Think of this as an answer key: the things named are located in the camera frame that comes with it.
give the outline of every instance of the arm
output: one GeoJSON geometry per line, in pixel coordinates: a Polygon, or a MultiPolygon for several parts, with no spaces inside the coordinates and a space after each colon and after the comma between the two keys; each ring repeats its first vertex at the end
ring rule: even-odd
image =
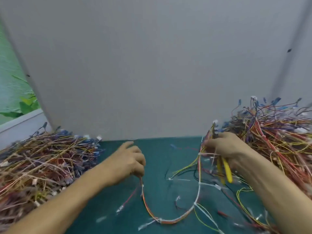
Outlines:
{"type": "Polygon", "coordinates": [[[283,233],[312,232],[312,201],[275,165],[229,132],[205,143],[228,158],[230,165],[260,197],[283,233]]]}
{"type": "Polygon", "coordinates": [[[145,158],[137,146],[125,142],[110,157],[85,172],[52,200],[30,212],[5,234],[62,234],[76,219],[88,200],[103,188],[134,174],[144,175],[145,158]]]}

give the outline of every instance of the white board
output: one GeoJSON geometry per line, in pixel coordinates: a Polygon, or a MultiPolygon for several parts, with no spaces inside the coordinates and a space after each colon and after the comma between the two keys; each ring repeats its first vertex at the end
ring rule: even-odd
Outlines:
{"type": "Polygon", "coordinates": [[[304,1],[0,0],[0,13],[53,127],[115,140],[202,135],[267,96],[304,1]]]}

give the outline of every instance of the green wall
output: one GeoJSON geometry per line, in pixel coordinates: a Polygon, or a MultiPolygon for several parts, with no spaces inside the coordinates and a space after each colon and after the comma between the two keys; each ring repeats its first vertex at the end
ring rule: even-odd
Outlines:
{"type": "MultiPolygon", "coordinates": [[[[11,75],[25,79],[0,22],[0,111],[2,112],[19,108],[20,97],[25,96],[25,93],[31,90],[28,84],[13,78],[11,75]]],[[[0,115],[0,124],[10,120],[11,118],[0,115]]]]}

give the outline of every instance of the green table surface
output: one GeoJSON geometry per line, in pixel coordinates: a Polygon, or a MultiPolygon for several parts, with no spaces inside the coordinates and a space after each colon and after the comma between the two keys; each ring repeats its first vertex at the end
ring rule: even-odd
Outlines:
{"type": "MultiPolygon", "coordinates": [[[[101,142],[101,147],[105,151],[100,155],[99,162],[113,153],[123,142],[101,142]]],[[[145,176],[143,177],[144,193],[146,202],[154,215],[163,219],[174,219],[182,215],[185,211],[177,209],[174,205],[174,201],[178,196],[181,197],[177,201],[178,206],[186,209],[192,206],[198,191],[198,182],[193,178],[193,172],[187,172],[178,177],[190,181],[169,181],[168,179],[165,180],[164,176],[168,168],[167,177],[172,175],[173,171],[181,169],[194,161],[198,151],[192,148],[199,148],[200,143],[201,137],[135,140],[135,145],[142,150],[146,157],[145,176]]],[[[217,233],[201,224],[197,220],[194,211],[175,225],[153,223],[138,231],[140,225],[151,221],[140,197],[140,188],[125,205],[124,209],[116,214],[120,205],[127,200],[138,185],[138,178],[130,177],[119,185],[104,189],[89,201],[66,233],[217,233]]],[[[234,192],[242,187],[242,185],[230,185],[234,192]]],[[[235,198],[232,191],[227,190],[227,193],[235,198]]],[[[241,200],[244,206],[252,209],[254,216],[264,213],[264,207],[254,192],[242,193],[241,200]]],[[[235,227],[233,221],[217,214],[217,211],[220,210],[230,215],[236,222],[241,224],[247,222],[235,204],[215,187],[204,186],[201,189],[199,203],[211,213],[219,228],[225,234],[256,233],[254,229],[235,227]]],[[[213,223],[200,210],[196,209],[196,211],[205,224],[215,228],[213,223]]]]}

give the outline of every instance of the person's right hand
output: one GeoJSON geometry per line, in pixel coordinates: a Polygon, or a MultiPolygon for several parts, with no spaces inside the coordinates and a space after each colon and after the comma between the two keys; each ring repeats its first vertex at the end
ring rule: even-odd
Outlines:
{"type": "Polygon", "coordinates": [[[219,133],[216,139],[205,140],[208,149],[214,149],[216,154],[225,158],[237,158],[242,154],[254,154],[255,151],[243,142],[236,134],[230,132],[219,133]]]}
{"type": "Polygon", "coordinates": [[[123,143],[111,156],[101,162],[98,166],[107,180],[107,186],[118,184],[120,181],[135,175],[144,176],[145,157],[133,141],[123,143]]]}

